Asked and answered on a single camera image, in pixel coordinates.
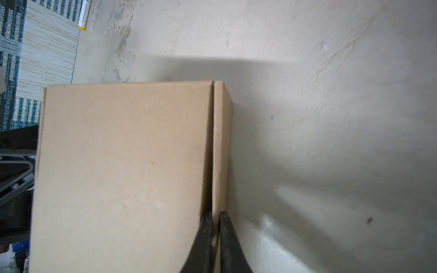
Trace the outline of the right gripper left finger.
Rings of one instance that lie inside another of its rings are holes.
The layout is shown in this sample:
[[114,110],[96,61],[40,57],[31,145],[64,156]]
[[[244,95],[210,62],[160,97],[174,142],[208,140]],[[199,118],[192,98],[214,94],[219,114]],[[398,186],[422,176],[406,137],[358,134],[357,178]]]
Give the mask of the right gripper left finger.
[[200,225],[190,253],[180,273],[210,273],[212,259],[213,222],[212,212],[207,212]]

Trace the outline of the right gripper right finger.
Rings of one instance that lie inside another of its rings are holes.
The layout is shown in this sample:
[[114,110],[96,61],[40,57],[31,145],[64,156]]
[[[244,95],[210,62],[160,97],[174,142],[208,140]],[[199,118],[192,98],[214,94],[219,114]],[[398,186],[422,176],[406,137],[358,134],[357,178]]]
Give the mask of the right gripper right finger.
[[221,273],[252,273],[228,212],[219,215]]

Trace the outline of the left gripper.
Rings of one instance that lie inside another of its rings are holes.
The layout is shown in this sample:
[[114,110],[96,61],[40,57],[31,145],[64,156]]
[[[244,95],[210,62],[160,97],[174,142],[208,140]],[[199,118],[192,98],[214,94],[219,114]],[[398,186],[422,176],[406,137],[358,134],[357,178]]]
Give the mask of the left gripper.
[[1,243],[30,237],[39,126],[1,133]]

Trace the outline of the brown cardboard box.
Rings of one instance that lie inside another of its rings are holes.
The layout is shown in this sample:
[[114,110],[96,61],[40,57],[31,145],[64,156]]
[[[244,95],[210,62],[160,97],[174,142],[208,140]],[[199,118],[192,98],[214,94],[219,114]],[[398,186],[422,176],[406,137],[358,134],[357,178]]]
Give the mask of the brown cardboard box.
[[50,85],[32,273],[179,273],[226,208],[233,102],[221,81]]

